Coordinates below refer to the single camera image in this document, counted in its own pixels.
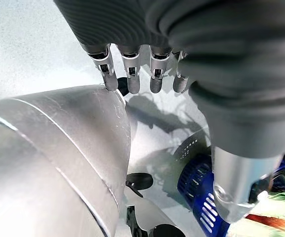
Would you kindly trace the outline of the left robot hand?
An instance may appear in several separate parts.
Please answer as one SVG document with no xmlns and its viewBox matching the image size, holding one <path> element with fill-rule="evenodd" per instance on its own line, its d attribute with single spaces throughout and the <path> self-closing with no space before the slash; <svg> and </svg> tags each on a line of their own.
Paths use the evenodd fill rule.
<svg viewBox="0 0 285 237">
<path fill-rule="evenodd" d="M 90 55 L 148 44 L 186 53 L 180 73 L 209 126 L 214 198 L 246 216 L 285 155 L 285 0 L 58 0 Z"/>
</svg>

